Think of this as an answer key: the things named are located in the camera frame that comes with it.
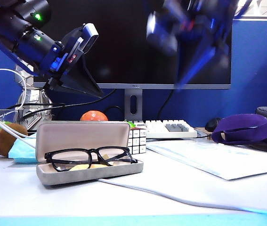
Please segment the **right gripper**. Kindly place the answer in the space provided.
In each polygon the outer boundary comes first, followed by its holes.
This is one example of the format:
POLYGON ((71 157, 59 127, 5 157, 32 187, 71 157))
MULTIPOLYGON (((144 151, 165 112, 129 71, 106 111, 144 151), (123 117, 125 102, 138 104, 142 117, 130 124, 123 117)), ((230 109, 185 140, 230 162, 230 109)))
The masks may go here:
POLYGON ((200 9, 190 12, 193 16, 182 23, 178 34, 177 89, 182 89, 214 56, 227 56, 229 53, 230 10, 200 9), (194 57, 188 65, 187 57, 194 57))

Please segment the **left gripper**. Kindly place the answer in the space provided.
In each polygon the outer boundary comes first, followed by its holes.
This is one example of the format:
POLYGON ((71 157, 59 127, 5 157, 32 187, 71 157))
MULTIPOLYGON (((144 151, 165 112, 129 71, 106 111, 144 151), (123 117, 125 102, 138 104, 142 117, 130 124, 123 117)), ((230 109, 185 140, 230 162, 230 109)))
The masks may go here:
POLYGON ((84 26, 79 26, 56 41, 39 33, 43 56, 39 63, 39 76, 45 87, 59 92, 87 94, 102 97, 103 92, 91 76, 84 54, 84 26))

